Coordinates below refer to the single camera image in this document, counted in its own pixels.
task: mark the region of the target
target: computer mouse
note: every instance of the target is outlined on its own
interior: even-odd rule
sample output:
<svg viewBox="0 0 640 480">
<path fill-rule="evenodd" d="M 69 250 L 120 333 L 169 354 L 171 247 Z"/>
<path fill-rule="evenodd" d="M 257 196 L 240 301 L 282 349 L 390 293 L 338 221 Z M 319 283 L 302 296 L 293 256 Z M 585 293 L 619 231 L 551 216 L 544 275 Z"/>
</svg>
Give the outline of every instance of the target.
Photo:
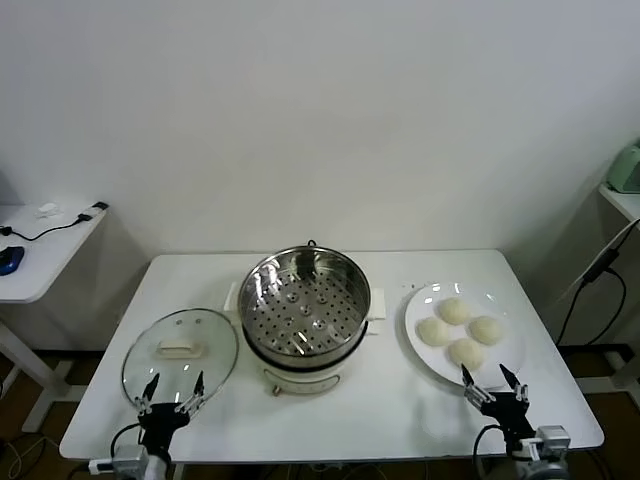
<svg viewBox="0 0 640 480">
<path fill-rule="evenodd" d="M 0 277 L 15 272 L 24 257 L 24 247 L 7 247 L 0 252 Z"/>
</svg>

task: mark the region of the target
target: wooden floor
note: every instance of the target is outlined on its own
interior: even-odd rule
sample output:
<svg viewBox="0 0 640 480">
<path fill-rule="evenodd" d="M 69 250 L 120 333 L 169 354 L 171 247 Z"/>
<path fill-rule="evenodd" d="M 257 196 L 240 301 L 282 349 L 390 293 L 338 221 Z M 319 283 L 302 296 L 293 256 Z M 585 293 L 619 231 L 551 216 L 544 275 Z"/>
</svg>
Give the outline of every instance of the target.
<svg viewBox="0 0 640 480">
<path fill-rule="evenodd" d="M 55 366 L 60 357 L 45 357 L 45 361 Z M 72 384 L 87 384 L 98 366 L 99 359 L 77 360 L 69 375 Z M 610 368 L 602 357 L 596 354 L 572 355 L 567 363 L 576 376 L 600 376 L 610 373 Z M 0 358 L 0 375 L 3 377 L 11 369 L 11 364 Z M 0 400 L 0 438 L 13 440 L 21 432 L 20 428 L 31 406 L 36 401 L 40 387 L 24 374 L 20 374 L 7 395 Z M 591 408 L 598 417 L 605 431 L 606 440 L 598 449 L 599 454 L 611 468 L 616 480 L 640 478 L 638 462 L 637 438 L 640 433 L 640 414 L 626 394 L 590 395 L 587 398 Z M 75 405 L 57 404 L 47 417 L 42 433 L 56 442 L 62 440 L 65 429 L 69 424 Z M 18 450 L 24 451 L 36 437 L 23 437 L 14 443 Z M 36 459 L 38 449 L 34 449 L 24 461 L 25 471 Z M 0 457 L 0 478 L 4 478 L 14 460 L 13 454 L 4 449 Z M 575 452 L 569 455 L 569 467 L 575 480 L 602 480 L 595 460 L 585 452 Z M 68 472 L 76 465 L 75 462 L 60 457 L 57 449 L 47 445 L 45 452 L 32 470 L 23 477 L 24 480 L 64 480 Z M 388 480 L 421 480 L 425 478 L 425 462 L 400 462 L 377 464 Z M 467 480 L 473 479 L 473 469 L 469 460 L 437 460 L 426 463 L 430 480 Z M 355 470 L 349 466 L 341 470 L 331 468 L 325 472 L 317 472 L 319 466 L 308 465 L 258 465 L 258 466 L 189 466 L 185 477 L 187 480 L 342 480 L 349 472 L 349 480 L 375 479 L 382 476 L 373 466 L 362 466 Z M 88 474 L 79 474 L 74 480 L 83 480 Z"/>
</svg>

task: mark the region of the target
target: white shelf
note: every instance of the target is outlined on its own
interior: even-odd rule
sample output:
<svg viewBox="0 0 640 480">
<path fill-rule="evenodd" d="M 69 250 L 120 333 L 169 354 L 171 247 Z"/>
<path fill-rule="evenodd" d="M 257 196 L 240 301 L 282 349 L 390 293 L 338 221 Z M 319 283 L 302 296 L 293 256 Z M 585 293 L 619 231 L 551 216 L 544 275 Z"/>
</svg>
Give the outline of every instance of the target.
<svg viewBox="0 0 640 480">
<path fill-rule="evenodd" d="M 36 218 L 37 207 L 0 206 L 0 225 L 10 226 L 26 236 L 73 222 L 90 205 L 65 206 L 64 213 L 51 218 Z M 80 246 L 102 221 L 105 212 L 88 222 L 48 233 L 35 242 L 9 235 L 0 237 L 0 250 L 8 246 L 25 248 L 24 258 L 15 272 L 0 277 L 0 303 L 32 303 L 49 289 Z"/>
<path fill-rule="evenodd" d="M 628 220 L 640 218 L 640 194 L 618 193 L 610 190 L 605 184 L 600 185 L 599 191 Z"/>
</svg>

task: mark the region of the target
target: black cable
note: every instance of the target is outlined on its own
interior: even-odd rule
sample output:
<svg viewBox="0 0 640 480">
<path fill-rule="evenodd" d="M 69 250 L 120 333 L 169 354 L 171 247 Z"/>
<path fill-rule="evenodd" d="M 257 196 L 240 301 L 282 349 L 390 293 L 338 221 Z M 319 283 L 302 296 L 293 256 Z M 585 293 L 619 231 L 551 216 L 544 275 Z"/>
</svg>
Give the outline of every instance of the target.
<svg viewBox="0 0 640 480">
<path fill-rule="evenodd" d="M 560 342 L 562 341 L 562 337 L 564 337 L 564 332 L 567 330 L 567 325 L 569 324 L 569 319 L 571 318 L 573 309 L 576 307 L 576 302 L 578 301 L 578 297 L 580 296 L 580 293 L 582 293 L 582 290 L 584 290 L 584 287 L 586 286 L 587 286 L 587 282 L 583 280 L 580 286 L 578 287 L 578 289 L 576 290 L 576 293 L 573 294 L 573 300 L 571 300 L 571 306 L 569 307 L 569 311 L 567 312 L 567 315 L 564 317 L 562 330 L 560 330 L 560 335 L 558 335 L 558 339 L 556 340 L 556 347 L 560 345 Z"/>
<path fill-rule="evenodd" d="M 587 450 L 587 455 L 589 455 L 591 457 L 591 460 L 593 460 L 593 463 L 596 464 L 598 472 L 604 480 L 614 480 L 613 474 L 611 473 L 611 468 L 609 468 L 609 464 L 605 461 L 604 458 L 602 458 L 601 455 L 598 454 L 596 450 Z"/>
<path fill-rule="evenodd" d="M 118 431 L 118 433 L 116 433 L 113 436 L 113 440 L 111 440 L 111 447 L 109 448 L 109 452 L 111 453 L 111 458 L 113 458 L 116 455 L 116 442 L 118 441 L 118 438 L 120 438 L 120 435 L 139 426 L 140 426 L 139 423 L 132 423 L 131 425 L 127 425 L 126 427 L 121 428 L 120 431 Z"/>
<path fill-rule="evenodd" d="M 620 285 L 622 285 L 622 297 L 620 298 L 620 304 L 618 305 L 618 309 L 616 310 L 616 313 L 613 314 L 613 317 L 611 317 L 611 320 L 609 320 L 609 323 L 607 323 L 607 326 L 604 327 L 602 331 L 593 338 L 593 340 L 590 340 L 589 342 L 587 342 L 587 345 L 593 345 L 595 342 L 600 340 L 600 337 L 602 337 L 605 333 L 609 331 L 613 323 L 618 319 L 618 316 L 620 316 L 620 312 L 622 312 L 622 308 L 624 307 L 624 302 L 627 299 L 627 284 L 624 283 L 624 279 L 613 268 L 607 268 L 605 272 L 618 279 L 618 281 L 620 282 Z"/>
<path fill-rule="evenodd" d="M 64 230 L 65 228 L 75 227 L 76 225 L 78 225 L 79 223 L 82 223 L 84 221 L 85 220 L 83 220 L 82 218 L 76 218 L 72 223 L 69 223 L 67 225 L 62 225 L 60 227 L 48 228 L 47 230 L 45 230 L 43 232 L 40 232 L 35 237 L 27 237 L 26 235 L 23 235 L 20 232 L 16 232 L 11 227 L 0 227 L 0 229 L 3 229 L 3 231 L 1 232 L 3 235 L 11 235 L 11 234 L 13 234 L 13 235 L 15 235 L 17 237 L 22 238 L 23 240 L 26 240 L 27 242 L 35 242 L 36 240 L 38 240 L 40 237 L 46 235 L 47 233 L 55 232 L 56 230 Z"/>
<path fill-rule="evenodd" d="M 73 467 L 73 470 L 71 470 L 67 475 L 67 480 L 71 480 L 76 475 L 76 473 L 88 472 L 88 471 L 89 471 L 88 463 L 81 463 L 80 465 L 76 465 L 75 467 Z"/>
<path fill-rule="evenodd" d="M 629 238 L 629 235 L 631 235 L 631 232 L 635 229 L 634 227 L 638 224 L 638 222 L 640 222 L 640 218 L 633 221 L 633 223 L 629 226 L 627 232 L 624 234 L 624 237 L 622 237 L 622 240 L 620 240 L 620 243 L 618 243 L 618 246 L 613 248 L 614 250 L 620 250 L 620 247 L 622 247 L 622 245 L 624 245 L 624 242 L 627 241 L 627 238 Z"/>
<path fill-rule="evenodd" d="M 262 478 L 262 480 L 267 480 L 271 475 L 273 475 L 273 473 L 278 469 L 280 465 L 274 465 L 273 468 L 271 470 L 269 470 L 269 472 L 267 472 L 267 474 Z"/>
<path fill-rule="evenodd" d="M 480 439 L 482 438 L 482 436 L 489 430 L 503 431 L 500 425 L 485 425 L 484 427 L 482 427 L 482 430 L 480 430 L 480 433 L 476 437 L 476 441 L 473 442 L 473 456 L 471 457 L 471 462 L 473 463 L 473 470 L 478 480 L 482 480 L 482 475 L 480 474 L 480 469 L 478 468 L 478 445 L 480 445 Z"/>
<path fill-rule="evenodd" d="M 18 451 L 18 441 L 22 440 L 24 438 L 27 437 L 32 437 L 32 436 L 37 436 L 38 440 L 41 440 L 44 438 L 44 435 L 40 432 L 33 432 L 33 433 L 23 433 L 18 435 L 17 437 L 11 439 L 10 441 L 6 442 L 9 443 L 11 445 L 13 445 L 13 447 L 16 449 L 16 452 L 14 452 L 15 455 L 18 455 L 22 460 L 24 460 L 24 456 L 23 454 L 20 454 L 20 452 Z M 35 468 L 35 466 L 40 462 L 40 460 L 42 460 L 42 457 L 44 455 L 45 449 L 46 449 L 46 440 L 42 441 L 40 443 L 40 451 L 38 452 L 38 456 L 36 457 L 36 459 L 33 461 L 33 463 L 31 465 L 29 465 L 29 467 L 26 470 L 22 470 L 22 468 L 24 468 L 24 465 L 26 462 L 22 462 L 22 467 L 20 469 L 20 474 L 14 479 L 14 480 L 20 480 L 22 478 L 25 478 L 27 475 L 29 475 L 29 473 L 31 473 L 31 471 Z"/>
<path fill-rule="evenodd" d="M 597 459 L 595 453 L 593 453 L 591 450 L 587 450 L 587 455 L 589 455 L 591 457 L 591 460 L 593 461 L 593 463 L 596 464 L 596 467 L 598 468 L 598 472 L 600 473 L 600 476 L 602 477 L 602 480 L 611 480 L 607 476 L 607 473 L 604 471 L 604 467 L 602 466 L 600 461 Z"/>
</svg>

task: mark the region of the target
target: steamed bun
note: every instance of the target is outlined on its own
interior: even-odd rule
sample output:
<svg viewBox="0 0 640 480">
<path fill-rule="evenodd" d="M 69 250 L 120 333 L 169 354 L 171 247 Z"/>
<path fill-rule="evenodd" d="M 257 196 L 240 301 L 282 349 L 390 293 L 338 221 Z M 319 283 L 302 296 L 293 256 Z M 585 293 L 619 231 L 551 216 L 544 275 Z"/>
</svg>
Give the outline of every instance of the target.
<svg viewBox="0 0 640 480">
<path fill-rule="evenodd" d="M 485 345 L 495 345 L 504 337 L 500 322 L 491 317 L 478 317 L 469 324 L 469 334 Z"/>
<path fill-rule="evenodd" d="M 427 345 L 441 347 L 449 343 L 449 325 L 436 317 L 429 317 L 418 323 L 418 336 Z"/>
<path fill-rule="evenodd" d="M 462 325 L 471 318 L 467 304 L 456 297 L 447 298 L 440 302 L 438 312 L 442 319 L 451 325 Z"/>
<path fill-rule="evenodd" d="M 484 363 L 482 347 L 470 338 L 461 338 L 449 345 L 449 356 L 456 365 L 464 364 L 469 370 L 476 370 Z"/>
</svg>

